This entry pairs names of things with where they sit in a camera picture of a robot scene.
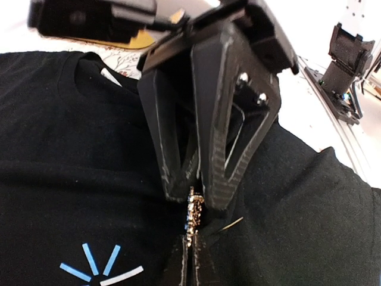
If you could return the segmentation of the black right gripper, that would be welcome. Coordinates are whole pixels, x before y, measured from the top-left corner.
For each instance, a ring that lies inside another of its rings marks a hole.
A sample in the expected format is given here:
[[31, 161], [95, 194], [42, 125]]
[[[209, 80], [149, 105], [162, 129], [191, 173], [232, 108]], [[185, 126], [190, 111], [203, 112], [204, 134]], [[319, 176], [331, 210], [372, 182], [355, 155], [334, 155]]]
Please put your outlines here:
[[190, 58], [199, 174], [206, 206], [225, 210], [280, 109], [276, 74], [298, 74], [298, 57], [265, 1], [226, 1], [183, 21], [140, 56], [137, 69], [158, 66], [197, 40]]

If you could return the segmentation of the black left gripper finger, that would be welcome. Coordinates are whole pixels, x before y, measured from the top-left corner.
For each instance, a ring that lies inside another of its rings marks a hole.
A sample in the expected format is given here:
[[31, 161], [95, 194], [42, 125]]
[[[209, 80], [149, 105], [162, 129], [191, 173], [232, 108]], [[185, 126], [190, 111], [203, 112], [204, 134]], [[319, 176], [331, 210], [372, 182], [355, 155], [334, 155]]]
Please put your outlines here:
[[188, 241], [185, 235], [176, 238], [160, 285], [185, 286], [188, 278]]
[[209, 249], [201, 234], [195, 234], [190, 247], [191, 269], [190, 285], [220, 285]]
[[184, 202], [196, 184], [198, 138], [191, 63], [175, 57], [162, 63], [145, 58], [139, 63], [138, 91], [154, 143], [164, 196]]

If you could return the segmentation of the sparkling brooch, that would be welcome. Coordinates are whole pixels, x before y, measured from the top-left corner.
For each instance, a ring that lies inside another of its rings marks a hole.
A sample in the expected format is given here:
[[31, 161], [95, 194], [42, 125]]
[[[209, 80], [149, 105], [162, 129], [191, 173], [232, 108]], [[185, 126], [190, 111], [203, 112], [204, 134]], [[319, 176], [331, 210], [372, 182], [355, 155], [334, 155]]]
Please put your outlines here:
[[246, 237], [245, 216], [239, 196], [225, 210], [214, 210], [206, 206], [206, 198], [192, 187], [186, 201], [184, 233], [180, 237], [185, 249], [196, 247], [196, 243], [207, 250], [216, 251], [231, 244], [240, 244]]

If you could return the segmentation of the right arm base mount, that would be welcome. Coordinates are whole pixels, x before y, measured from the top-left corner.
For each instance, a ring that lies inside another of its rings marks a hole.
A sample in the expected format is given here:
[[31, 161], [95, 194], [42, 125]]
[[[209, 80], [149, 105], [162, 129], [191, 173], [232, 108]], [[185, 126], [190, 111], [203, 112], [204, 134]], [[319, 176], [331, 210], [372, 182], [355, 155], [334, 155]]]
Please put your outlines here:
[[364, 41], [359, 34], [351, 35], [338, 23], [330, 40], [332, 61], [327, 70], [321, 74], [304, 68], [335, 118], [349, 125], [359, 124], [363, 117], [355, 85], [370, 68], [374, 44], [375, 41]]

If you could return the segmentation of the black t-shirt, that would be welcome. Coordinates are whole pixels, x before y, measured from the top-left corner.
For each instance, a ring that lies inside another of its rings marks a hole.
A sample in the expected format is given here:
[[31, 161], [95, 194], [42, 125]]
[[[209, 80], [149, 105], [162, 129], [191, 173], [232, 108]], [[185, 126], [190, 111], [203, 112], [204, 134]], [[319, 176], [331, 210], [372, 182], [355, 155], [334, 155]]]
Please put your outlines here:
[[[160, 285], [186, 204], [165, 199], [136, 81], [94, 53], [1, 55], [1, 284]], [[379, 285], [380, 190], [275, 123], [238, 193], [220, 285]]]

